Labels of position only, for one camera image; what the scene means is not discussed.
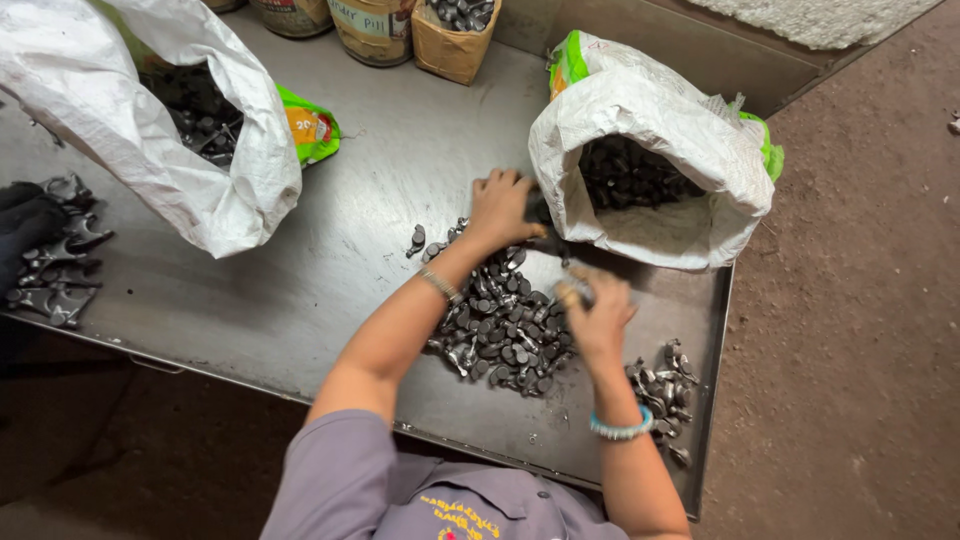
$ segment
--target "white sack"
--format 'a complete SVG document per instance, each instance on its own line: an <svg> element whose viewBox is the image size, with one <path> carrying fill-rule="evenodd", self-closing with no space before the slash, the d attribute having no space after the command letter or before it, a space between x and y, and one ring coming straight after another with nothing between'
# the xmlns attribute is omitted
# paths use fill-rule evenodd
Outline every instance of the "white sack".
<svg viewBox="0 0 960 540"><path fill-rule="evenodd" d="M560 236L665 268L731 265L773 199L759 150L762 127L757 141L756 126L735 127L710 112L703 92L636 49L583 32L579 43L590 75L547 106L529 141ZM584 144L610 134L663 155L708 194L598 218L578 162Z"/></svg>
<svg viewBox="0 0 960 540"><path fill-rule="evenodd" d="M267 70L200 0L107 0L164 60L207 61L246 118L229 173L180 143L117 28L85 0L0 2L0 88L215 258L266 242L297 203L300 164Z"/></svg>

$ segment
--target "orange printed label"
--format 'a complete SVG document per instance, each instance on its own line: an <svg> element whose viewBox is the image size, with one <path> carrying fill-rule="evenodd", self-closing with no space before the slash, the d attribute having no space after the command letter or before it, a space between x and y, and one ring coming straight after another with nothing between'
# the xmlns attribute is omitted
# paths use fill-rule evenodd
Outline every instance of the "orange printed label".
<svg viewBox="0 0 960 540"><path fill-rule="evenodd" d="M287 122L294 135L294 144L305 142L330 141L330 119L325 114L313 112L303 107L288 107Z"/></svg>
<svg viewBox="0 0 960 540"><path fill-rule="evenodd" d="M554 98L560 95L560 92L566 90L566 81L564 80L564 72L561 66L557 66L557 71L553 76L553 87L550 88L550 101L553 101Z"/></svg>

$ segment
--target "silver bracelet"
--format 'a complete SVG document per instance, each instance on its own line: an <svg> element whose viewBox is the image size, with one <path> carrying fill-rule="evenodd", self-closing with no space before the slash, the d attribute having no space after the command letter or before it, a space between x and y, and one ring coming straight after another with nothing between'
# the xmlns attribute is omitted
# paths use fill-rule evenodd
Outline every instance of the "silver bracelet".
<svg viewBox="0 0 960 540"><path fill-rule="evenodd" d="M464 295L460 294L460 291L457 290L453 285L446 282L445 279L434 274L433 272L426 269L424 266L417 272L417 275L424 278L430 284L440 289L440 292L444 294L447 301L450 302L451 306L456 306L464 301Z"/></svg>

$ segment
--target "black glove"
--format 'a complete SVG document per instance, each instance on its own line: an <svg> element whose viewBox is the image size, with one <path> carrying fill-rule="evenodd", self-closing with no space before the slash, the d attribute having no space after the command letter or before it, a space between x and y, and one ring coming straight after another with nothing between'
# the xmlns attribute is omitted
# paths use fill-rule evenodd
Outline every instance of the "black glove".
<svg viewBox="0 0 960 540"><path fill-rule="evenodd" d="M16 183L0 189L0 294L16 287L23 252L55 239L66 214L37 184Z"/></svg>

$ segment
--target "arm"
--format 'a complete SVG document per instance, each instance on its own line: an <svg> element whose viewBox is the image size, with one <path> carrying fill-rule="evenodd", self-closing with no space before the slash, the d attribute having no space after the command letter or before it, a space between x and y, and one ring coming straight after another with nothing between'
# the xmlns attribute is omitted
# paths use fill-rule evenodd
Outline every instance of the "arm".
<svg viewBox="0 0 960 540"><path fill-rule="evenodd" d="M630 286L600 270L571 268L596 297L584 311L580 295L566 283L557 293L566 307L581 357L593 379L597 417L608 426L637 426L643 418L623 375L623 329L636 313ZM684 506L649 433L629 441L602 439L601 483L610 521L633 539L690 537Z"/></svg>
<svg viewBox="0 0 960 540"><path fill-rule="evenodd" d="M427 264L434 274L459 287L496 250L545 235L525 223L527 192L535 182L516 171L494 169L473 182L470 222L463 234ZM359 408L393 424L396 390L420 355L423 344L446 311L444 294L419 276L400 287L360 326L340 353L314 401L306 422L343 409Z"/></svg>

